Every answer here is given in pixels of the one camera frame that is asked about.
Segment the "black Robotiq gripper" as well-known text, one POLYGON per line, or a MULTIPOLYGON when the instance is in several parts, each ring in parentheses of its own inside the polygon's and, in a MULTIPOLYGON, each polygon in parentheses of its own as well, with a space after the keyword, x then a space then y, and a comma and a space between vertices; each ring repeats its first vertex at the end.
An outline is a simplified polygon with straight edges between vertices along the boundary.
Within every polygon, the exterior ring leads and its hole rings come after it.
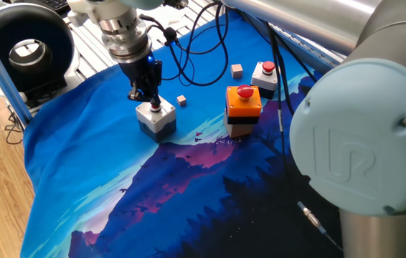
POLYGON ((161 84, 163 62, 149 52, 134 62, 120 63, 119 66, 131 84, 128 99, 149 102, 152 108, 160 108, 158 86, 161 84))

